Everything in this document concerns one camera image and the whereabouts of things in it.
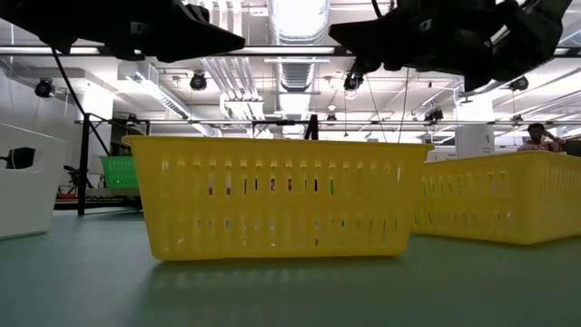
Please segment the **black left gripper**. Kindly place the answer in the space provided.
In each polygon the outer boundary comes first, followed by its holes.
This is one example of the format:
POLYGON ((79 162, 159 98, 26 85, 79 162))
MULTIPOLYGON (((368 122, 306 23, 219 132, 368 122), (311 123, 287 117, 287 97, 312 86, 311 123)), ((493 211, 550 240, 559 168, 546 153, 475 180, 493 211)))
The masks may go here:
POLYGON ((209 22, 209 11, 176 0, 69 1, 67 46, 102 43, 121 59, 173 63, 243 48, 246 40, 209 22), (185 46, 189 41, 192 46, 185 46))

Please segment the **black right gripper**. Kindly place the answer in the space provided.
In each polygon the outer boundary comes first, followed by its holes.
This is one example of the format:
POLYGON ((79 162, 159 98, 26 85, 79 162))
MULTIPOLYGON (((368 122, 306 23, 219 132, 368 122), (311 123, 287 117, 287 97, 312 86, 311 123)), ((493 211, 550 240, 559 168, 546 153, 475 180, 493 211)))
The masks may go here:
POLYGON ((405 59, 419 72, 464 77, 473 91, 492 79, 491 36, 500 29, 495 0, 400 1, 375 19, 332 24, 329 36, 357 56, 350 73, 399 71, 405 59))

